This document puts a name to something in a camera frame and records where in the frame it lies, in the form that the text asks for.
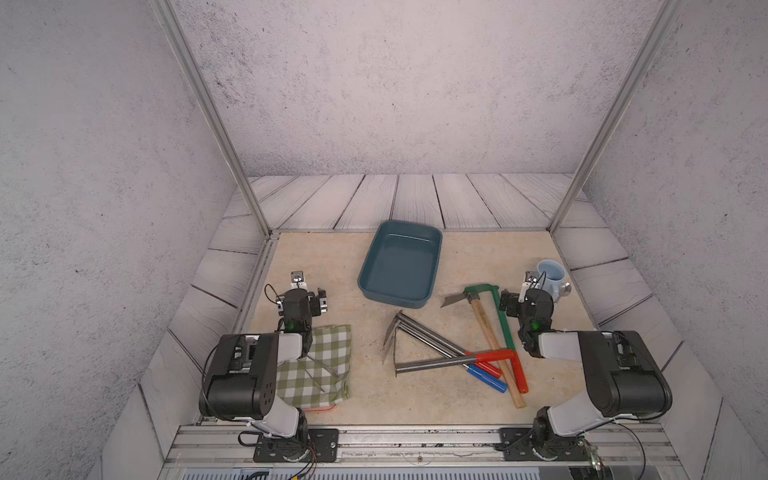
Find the wooden handle hoe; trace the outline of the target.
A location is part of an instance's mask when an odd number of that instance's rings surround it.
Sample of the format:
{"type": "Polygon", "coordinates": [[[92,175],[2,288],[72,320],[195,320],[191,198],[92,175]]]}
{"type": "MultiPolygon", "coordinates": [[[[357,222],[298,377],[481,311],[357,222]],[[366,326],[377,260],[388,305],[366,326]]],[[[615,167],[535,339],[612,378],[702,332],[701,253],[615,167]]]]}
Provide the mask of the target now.
{"type": "MultiPolygon", "coordinates": [[[[442,308],[449,305],[453,305],[460,301],[467,300],[471,305],[475,318],[480,326],[480,329],[492,350],[500,350],[501,347],[496,338],[494,331],[492,330],[490,321],[482,305],[479,295],[477,293],[459,293],[447,296],[443,300],[442,308]]],[[[502,371],[504,380],[508,385],[508,392],[512,397],[512,401],[516,408],[522,409],[526,407],[526,403],[522,394],[519,391],[517,379],[511,368],[512,364],[510,360],[499,360],[499,367],[502,371]]]]}

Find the green hoe red grip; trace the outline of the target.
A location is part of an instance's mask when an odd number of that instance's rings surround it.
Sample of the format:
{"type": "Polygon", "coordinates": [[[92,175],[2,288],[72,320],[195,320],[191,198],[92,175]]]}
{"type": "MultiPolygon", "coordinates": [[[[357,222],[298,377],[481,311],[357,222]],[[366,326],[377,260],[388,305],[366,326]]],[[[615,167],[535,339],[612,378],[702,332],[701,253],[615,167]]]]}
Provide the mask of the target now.
{"type": "MultiPolygon", "coordinates": [[[[506,320],[505,312],[501,308],[501,297],[499,293],[499,287],[491,284],[477,284],[477,285],[468,286],[464,289],[464,293],[467,295],[480,294],[483,292],[490,292],[492,295],[506,347],[511,350],[516,350],[515,343],[512,338],[512,333],[511,333],[508,321],[506,320]]],[[[512,372],[515,376],[515,381],[516,381],[516,385],[518,386],[518,389],[522,394],[527,394],[529,392],[529,387],[528,387],[527,379],[526,379],[519,357],[518,356],[514,357],[510,361],[510,364],[511,364],[512,372]]]]}

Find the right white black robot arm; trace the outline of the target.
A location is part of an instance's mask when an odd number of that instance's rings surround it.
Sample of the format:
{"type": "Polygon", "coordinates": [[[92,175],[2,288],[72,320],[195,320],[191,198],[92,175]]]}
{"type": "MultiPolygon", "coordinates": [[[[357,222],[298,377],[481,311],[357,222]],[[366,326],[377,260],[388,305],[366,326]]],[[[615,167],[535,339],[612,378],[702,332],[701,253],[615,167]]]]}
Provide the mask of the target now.
{"type": "Polygon", "coordinates": [[[534,450],[554,456],[615,419],[653,420],[671,409],[671,388],[637,332],[556,330],[554,299],[540,288],[504,290],[499,310],[518,320],[518,337],[530,356],[582,366],[585,389],[537,413],[531,432],[534,450]]]}

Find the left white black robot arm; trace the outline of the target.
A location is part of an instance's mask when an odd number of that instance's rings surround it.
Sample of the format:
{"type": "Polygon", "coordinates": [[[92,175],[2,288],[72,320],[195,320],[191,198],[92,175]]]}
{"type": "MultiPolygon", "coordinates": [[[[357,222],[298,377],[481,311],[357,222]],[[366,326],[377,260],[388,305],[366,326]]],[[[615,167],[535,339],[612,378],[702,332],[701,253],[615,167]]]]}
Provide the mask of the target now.
{"type": "Polygon", "coordinates": [[[198,406],[205,417],[245,418],[265,438],[306,448],[306,416],[278,396],[277,372],[309,353],[313,319],[327,311],[327,294],[298,287],[276,296],[274,303],[275,331],[224,335],[213,347],[204,363],[198,406]]]}

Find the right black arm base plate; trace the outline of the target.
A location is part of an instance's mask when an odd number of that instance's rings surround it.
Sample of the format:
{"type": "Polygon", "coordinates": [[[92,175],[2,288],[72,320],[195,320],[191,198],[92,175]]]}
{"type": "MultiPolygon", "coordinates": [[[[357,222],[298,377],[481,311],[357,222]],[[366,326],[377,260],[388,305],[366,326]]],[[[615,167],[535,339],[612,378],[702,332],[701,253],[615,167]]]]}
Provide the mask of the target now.
{"type": "Polygon", "coordinates": [[[507,427],[499,431],[494,449],[505,461],[589,461],[590,454],[581,437],[536,434],[532,428],[507,427]]]}

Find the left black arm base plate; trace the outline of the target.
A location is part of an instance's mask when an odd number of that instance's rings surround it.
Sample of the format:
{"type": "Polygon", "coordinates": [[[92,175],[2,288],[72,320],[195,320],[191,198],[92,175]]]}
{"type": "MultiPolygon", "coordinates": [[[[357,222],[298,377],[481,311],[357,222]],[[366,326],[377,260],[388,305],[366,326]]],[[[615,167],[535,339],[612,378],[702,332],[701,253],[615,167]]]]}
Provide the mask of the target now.
{"type": "Polygon", "coordinates": [[[259,434],[253,453],[255,463],[300,463],[309,460],[333,463],[337,460],[340,431],[309,428],[304,439],[268,437],[259,434]]]}

